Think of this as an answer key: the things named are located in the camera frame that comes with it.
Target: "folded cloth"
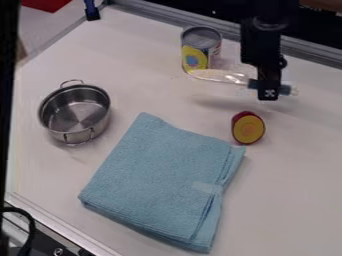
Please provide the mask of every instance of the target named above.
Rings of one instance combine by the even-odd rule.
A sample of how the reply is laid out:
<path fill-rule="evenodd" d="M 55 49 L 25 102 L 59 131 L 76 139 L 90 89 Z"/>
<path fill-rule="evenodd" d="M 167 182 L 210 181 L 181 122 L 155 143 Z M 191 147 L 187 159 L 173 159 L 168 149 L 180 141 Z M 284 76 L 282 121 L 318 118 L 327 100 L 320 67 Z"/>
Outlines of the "folded cloth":
<path fill-rule="evenodd" d="M 147 235 L 209 252 L 224 188 L 244 153 L 141 113 L 79 199 Z"/>

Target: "red yellow toy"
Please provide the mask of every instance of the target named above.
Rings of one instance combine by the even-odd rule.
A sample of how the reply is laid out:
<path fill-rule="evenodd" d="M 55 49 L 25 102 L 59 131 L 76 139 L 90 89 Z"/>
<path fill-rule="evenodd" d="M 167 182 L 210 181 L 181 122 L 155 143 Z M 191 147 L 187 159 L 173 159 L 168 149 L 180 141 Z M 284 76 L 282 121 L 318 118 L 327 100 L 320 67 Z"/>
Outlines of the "red yellow toy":
<path fill-rule="evenodd" d="M 232 133 L 241 144 L 257 142 L 265 134 L 265 123 L 253 112 L 244 111 L 232 118 Z"/>

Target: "stainless steel pot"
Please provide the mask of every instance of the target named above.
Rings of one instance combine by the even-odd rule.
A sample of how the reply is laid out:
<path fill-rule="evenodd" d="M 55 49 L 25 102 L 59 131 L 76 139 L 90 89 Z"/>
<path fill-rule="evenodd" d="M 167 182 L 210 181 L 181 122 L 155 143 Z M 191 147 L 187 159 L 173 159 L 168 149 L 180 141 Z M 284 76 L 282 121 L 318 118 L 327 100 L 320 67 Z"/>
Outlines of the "stainless steel pot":
<path fill-rule="evenodd" d="M 64 87 L 75 81 L 78 84 Z M 38 115 L 53 138 L 68 145 L 79 145 L 90 142 L 106 129 L 110 98 L 103 89 L 72 79 L 44 99 Z"/>

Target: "white table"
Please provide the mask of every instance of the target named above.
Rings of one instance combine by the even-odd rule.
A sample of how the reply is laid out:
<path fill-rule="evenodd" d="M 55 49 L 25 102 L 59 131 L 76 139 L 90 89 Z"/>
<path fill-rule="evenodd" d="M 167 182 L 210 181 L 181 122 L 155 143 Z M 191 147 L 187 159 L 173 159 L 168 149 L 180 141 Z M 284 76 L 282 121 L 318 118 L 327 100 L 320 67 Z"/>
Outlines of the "white table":
<path fill-rule="evenodd" d="M 233 142 L 230 119 L 250 110 L 266 122 L 226 191 L 213 256 L 342 254 L 342 72 L 288 58 L 284 79 L 300 96 L 260 103 L 239 87 L 198 81 L 180 67 L 180 27 L 112 8 L 86 22 L 17 74 L 8 200 L 98 255 L 185 256 L 183 251 L 86 210 L 77 199 L 140 112 Z M 238 63 L 239 45 L 223 56 Z M 242 66 L 246 72 L 252 68 Z M 37 119 L 64 80 L 104 88 L 113 116 L 103 136 L 58 147 Z"/>

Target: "can label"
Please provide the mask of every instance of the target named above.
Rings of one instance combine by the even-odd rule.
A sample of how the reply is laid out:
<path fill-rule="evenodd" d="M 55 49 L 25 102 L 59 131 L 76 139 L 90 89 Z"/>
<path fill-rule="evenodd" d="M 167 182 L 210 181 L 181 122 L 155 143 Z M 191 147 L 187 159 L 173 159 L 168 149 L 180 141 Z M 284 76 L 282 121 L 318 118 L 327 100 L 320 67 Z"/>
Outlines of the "can label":
<path fill-rule="evenodd" d="M 183 68 L 186 72 L 192 69 L 208 68 L 208 53 L 189 45 L 182 47 L 182 59 Z"/>
<path fill-rule="evenodd" d="M 214 68 L 215 61 L 221 52 L 221 43 L 210 49 L 196 49 L 189 45 L 182 47 L 182 65 L 183 69 L 188 72 L 193 69 Z"/>

